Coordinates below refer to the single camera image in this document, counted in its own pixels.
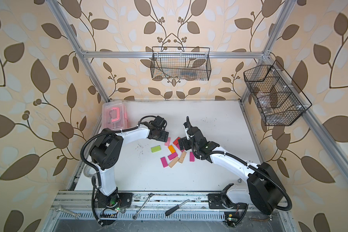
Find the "white table surface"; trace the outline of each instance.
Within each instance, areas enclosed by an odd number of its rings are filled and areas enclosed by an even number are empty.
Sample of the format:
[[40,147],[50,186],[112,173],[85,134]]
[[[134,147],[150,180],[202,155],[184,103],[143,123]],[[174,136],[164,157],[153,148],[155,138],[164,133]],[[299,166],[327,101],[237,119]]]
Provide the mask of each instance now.
[[[183,123],[189,116],[191,125],[198,127],[208,141],[220,144],[242,159],[260,164],[237,101],[130,101],[124,104],[130,127],[136,126],[143,116],[159,115],[167,120],[166,131],[172,144],[177,137],[185,136]],[[157,145],[161,146],[161,151],[152,153],[151,147]],[[180,156],[178,148],[173,147]],[[227,169],[206,160],[190,162],[189,151],[183,164],[178,162],[173,168],[163,168],[160,158],[170,154],[164,142],[156,140],[140,139],[123,144],[114,166],[119,191],[218,191],[239,179]],[[75,190],[92,190],[90,179],[81,174]]]

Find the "wire mesh basket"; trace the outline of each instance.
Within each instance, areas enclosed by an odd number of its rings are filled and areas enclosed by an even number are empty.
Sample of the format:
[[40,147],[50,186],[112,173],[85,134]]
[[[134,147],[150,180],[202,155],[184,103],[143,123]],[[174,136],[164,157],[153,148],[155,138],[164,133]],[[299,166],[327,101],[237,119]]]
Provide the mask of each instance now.
[[[278,72],[280,65],[277,66],[275,63],[246,70],[244,79],[264,124],[290,126],[311,107],[312,103],[296,83],[292,85],[283,80]],[[292,88],[295,86],[299,89],[296,89],[297,92],[302,93],[309,104],[301,102],[293,93]]]
[[208,81],[212,71],[209,51],[201,47],[152,47],[152,79]]

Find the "screwdriver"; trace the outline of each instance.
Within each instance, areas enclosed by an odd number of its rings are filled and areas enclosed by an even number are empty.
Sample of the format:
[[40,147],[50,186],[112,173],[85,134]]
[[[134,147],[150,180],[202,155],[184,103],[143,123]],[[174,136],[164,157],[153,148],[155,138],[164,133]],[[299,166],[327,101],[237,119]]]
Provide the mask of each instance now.
[[176,211],[177,209],[179,209],[179,207],[181,207],[182,205],[186,204],[189,201],[190,201],[190,199],[181,203],[180,205],[176,205],[173,208],[169,209],[168,211],[165,212],[165,216],[169,216],[170,214],[174,213],[174,211]]

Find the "wrench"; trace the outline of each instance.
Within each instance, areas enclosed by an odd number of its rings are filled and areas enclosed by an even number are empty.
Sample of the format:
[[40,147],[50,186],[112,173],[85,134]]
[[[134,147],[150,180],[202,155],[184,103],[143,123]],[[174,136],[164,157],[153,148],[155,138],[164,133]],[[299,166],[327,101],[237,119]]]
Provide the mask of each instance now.
[[69,210],[67,210],[67,209],[64,209],[64,208],[62,208],[61,205],[58,205],[58,206],[57,206],[56,211],[62,211],[62,212],[64,212],[64,213],[68,213],[68,214],[74,216],[75,219],[79,219],[79,217],[81,217],[81,214],[80,214],[80,213],[74,213],[74,212],[72,212],[72,211],[69,211]]
[[149,199],[153,196],[153,193],[150,193],[146,199],[146,201],[143,203],[143,205],[139,208],[139,210],[136,212],[136,214],[133,215],[133,220],[137,219],[138,214],[142,211],[143,207],[147,204]]

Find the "pink plastic case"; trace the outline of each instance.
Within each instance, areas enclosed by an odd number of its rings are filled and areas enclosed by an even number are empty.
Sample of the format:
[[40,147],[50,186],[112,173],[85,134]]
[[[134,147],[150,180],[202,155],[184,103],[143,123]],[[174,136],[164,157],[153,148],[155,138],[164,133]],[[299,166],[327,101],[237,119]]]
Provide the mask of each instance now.
[[122,101],[112,101],[102,105],[102,128],[122,130],[128,127],[128,117]]

